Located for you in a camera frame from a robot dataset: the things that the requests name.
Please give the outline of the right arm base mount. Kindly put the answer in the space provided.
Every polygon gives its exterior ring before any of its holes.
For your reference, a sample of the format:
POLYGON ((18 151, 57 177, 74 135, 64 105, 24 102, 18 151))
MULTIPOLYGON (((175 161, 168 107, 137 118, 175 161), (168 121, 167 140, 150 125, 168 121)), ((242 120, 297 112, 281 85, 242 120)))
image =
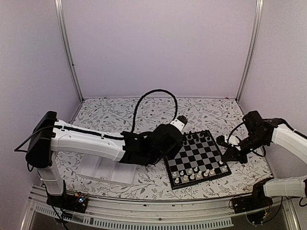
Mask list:
POLYGON ((231 204, 229 207, 234 210, 235 214, 267 208, 268 210, 250 213, 246 216, 251 224, 259 225, 263 224, 268 217, 273 201, 272 198, 264 194, 263 188, 256 186, 250 195, 235 196, 229 204, 231 204))

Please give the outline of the black white chessboard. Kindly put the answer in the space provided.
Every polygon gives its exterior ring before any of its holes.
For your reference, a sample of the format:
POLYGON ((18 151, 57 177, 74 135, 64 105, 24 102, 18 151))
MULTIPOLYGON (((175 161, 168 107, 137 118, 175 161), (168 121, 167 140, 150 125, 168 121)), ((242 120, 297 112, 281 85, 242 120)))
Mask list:
POLYGON ((222 153, 218 148, 212 134, 208 130, 199 132, 188 132, 183 135, 183 146, 175 156, 164 157, 164 162, 172 190, 185 188, 206 181, 220 179, 232 174, 229 166, 224 163, 219 164, 222 153), (227 166, 227 171, 223 172, 222 167, 227 166), (194 168, 198 167, 198 171, 202 171, 202 177, 196 178, 197 172, 194 168), (214 175, 204 177, 204 172, 214 169, 214 175), (188 176, 188 180, 184 181, 180 172, 184 171, 184 175, 188 176), (177 172, 177 177, 173 177, 173 172, 177 172), (191 175, 195 176, 194 180, 190 179, 191 175), (179 178, 179 183, 175 183, 175 179, 179 178))

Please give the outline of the white plastic tray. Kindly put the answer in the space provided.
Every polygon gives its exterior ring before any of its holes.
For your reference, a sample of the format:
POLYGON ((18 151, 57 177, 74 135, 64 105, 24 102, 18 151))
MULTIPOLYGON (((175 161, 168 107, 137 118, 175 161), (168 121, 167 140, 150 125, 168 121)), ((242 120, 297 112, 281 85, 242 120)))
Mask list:
POLYGON ((93 155, 84 155, 76 174, 104 183, 133 185, 137 165, 123 164, 93 155))

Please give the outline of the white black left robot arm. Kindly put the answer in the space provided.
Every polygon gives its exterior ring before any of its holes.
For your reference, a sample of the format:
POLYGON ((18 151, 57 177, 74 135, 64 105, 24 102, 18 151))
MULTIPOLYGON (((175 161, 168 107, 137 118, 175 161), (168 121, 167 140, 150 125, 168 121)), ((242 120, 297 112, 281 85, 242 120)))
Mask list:
POLYGON ((67 208, 71 197, 65 193, 64 180, 54 163, 54 152, 70 151, 123 164, 154 165, 165 156, 179 152, 187 122, 181 115, 169 124, 160 124, 154 131, 107 133, 68 124, 58 120, 56 112, 48 111, 33 130, 25 159, 37 168, 53 201, 67 208))

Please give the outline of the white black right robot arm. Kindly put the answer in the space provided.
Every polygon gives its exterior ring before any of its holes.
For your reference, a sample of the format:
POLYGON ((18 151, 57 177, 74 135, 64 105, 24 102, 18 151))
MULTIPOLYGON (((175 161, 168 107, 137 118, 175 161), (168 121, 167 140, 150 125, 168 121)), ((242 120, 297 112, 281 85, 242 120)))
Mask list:
MULTIPOLYGON (((259 148, 276 145, 301 162, 307 162, 307 137, 292 128, 283 118, 263 118, 258 111, 250 111, 242 118, 248 135, 239 139, 230 132, 218 136, 218 145, 226 148, 220 162, 247 163, 247 155, 259 148)), ((253 185, 248 205, 258 209, 269 197, 306 198, 306 175, 289 178, 266 178, 253 185)))

